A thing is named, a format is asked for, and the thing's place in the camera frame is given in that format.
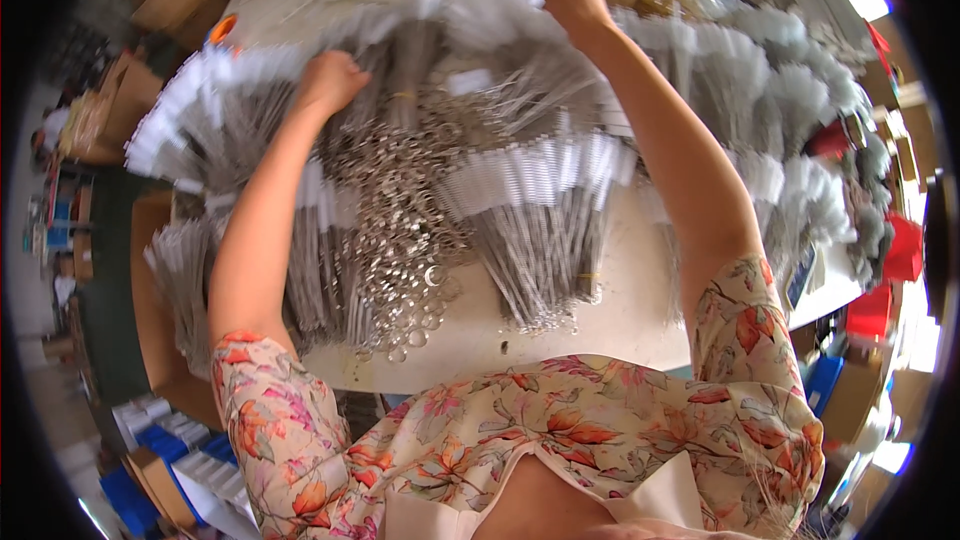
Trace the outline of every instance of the woman's right arm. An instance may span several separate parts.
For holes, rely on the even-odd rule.
[[[605,0],[544,0],[573,45],[609,80],[677,236],[687,330],[700,297],[730,261],[763,254],[754,208],[723,148],[643,51],[611,19]]]

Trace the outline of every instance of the woman's left hand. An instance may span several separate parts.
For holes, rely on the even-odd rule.
[[[302,113],[325,121],[340,111],[370,82],[354,58],[342,50],[328,50],[306,64],[291,115]]]

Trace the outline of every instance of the floral blouse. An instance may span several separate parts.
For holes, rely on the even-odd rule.
[[[353,443],[330,388],[270,338],[227,335],[213,383],[267,539],[373,540],[390,495],[482,511],[511,457],[534,450],[603,501],[686,452],[705,530],[786,535],[820,486],[823,428],[766,259],[721,269],[695,321],[695,380],[550,358],[440,384]]]

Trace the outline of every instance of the woman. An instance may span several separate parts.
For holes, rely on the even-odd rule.
[[[281,318],[300,170],[369,80],[321,54],[236,204],[209,294],[213,384],[264,537],[782,537],[816,494],[822,426],[746,189],[604,0],[544,8],[609,79],[674,223],[697,380],[551,358],[441,384],[351,444]]]

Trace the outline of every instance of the woman's left arm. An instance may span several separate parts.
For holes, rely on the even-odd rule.
[[[329,51],[306,66],[294,105],[233,208],[207,299],[211,347],[231,332],[271,337],[296,357],[282,320],[297,186],[327,120],[370,80],[351,55]]]

